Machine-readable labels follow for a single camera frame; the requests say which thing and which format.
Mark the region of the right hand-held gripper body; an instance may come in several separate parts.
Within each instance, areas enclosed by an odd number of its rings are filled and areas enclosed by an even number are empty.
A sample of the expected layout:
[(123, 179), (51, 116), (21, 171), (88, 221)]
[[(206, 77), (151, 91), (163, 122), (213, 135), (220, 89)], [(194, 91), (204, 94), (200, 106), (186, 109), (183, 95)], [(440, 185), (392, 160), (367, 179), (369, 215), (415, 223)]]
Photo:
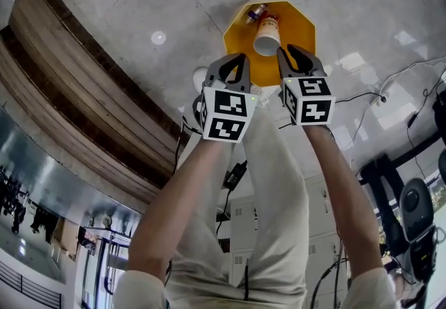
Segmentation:
[(330, 124), (336, 97), (328, 86), (328, 76), (281, 74), (282, 103), (292, 122), (301, 126)]

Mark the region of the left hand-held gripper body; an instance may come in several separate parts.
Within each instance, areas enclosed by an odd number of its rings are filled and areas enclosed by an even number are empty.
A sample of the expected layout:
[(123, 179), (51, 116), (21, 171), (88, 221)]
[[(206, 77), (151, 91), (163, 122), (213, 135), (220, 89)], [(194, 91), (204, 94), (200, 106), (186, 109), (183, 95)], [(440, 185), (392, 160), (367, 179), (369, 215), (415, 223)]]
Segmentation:
[(199, 92), (194, 101), (194, 117), (205, 140), (239, 143), (254, 115), (259, 97), (253, 93), (232, 91), (228, 84), (215, 80), (204, 84), (205, 72), (194, 73), (194, 86)]

